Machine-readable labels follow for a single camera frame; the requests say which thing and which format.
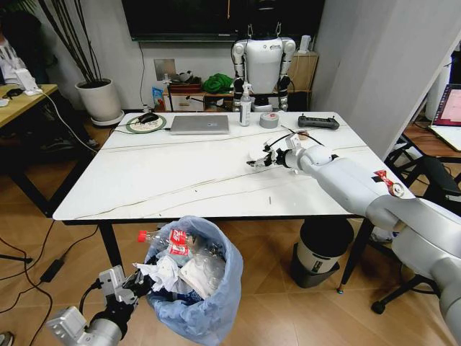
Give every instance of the white flower pot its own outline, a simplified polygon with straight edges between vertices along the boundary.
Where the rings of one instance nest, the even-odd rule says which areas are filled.
[[[86,82],[81,82],[77,83],[75,88],[91,115],[93,124],[108,126],[120,122],[125,113],[122,111],[114,82],[111,79],[102,80],[107,81],[108,84],[97,88],[84,88]]]

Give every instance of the black chair leg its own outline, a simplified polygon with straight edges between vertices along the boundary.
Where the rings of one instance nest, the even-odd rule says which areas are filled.
[[[397,299],[398,297],[403,295],[405,292],[408,292],[410,289],[415,288],[420,283],[428,283],[429,285],[431,285],[431,287],[433,287],[432,283],[430,283],[429,281],[431,280],[425,278],[424,276],[415,275],[410,281],[402,284],[399,288],[397,288],[395,291],[393,291],[388,296],[384,297],[380,301],[374,302],[372,304],[372,310],[376,314],[381,315],[386,308],[386,304],[390,303],[394,299]]]

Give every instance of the wheel caster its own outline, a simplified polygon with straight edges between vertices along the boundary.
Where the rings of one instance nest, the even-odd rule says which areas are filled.
[[[372,310],[378,315],[381,315],[384,310],[386,309],[386,305],[381,303],[380,301],[376,301],[372,305]]]

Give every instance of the red bottle cap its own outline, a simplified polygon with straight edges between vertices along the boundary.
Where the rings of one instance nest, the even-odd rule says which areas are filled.
[[[139,231],[138,242],[143,243],[146,241],[147,231]]]

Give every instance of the plastic bottle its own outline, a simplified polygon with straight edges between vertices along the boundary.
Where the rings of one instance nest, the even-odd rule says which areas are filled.
[[[172,229],[168,236],[160,235],[160,231],[139,231],[138,241],[140,243],[148,241],[156,248],[158,259],[169,255],[180,267],[193,257],[192,236],[178,229]]]
[[[250,98],[251,84],[245,82],[243,84],[243,96],[240,100],[240,125],[250,125],[250,112],[251,112],[251,98]]]

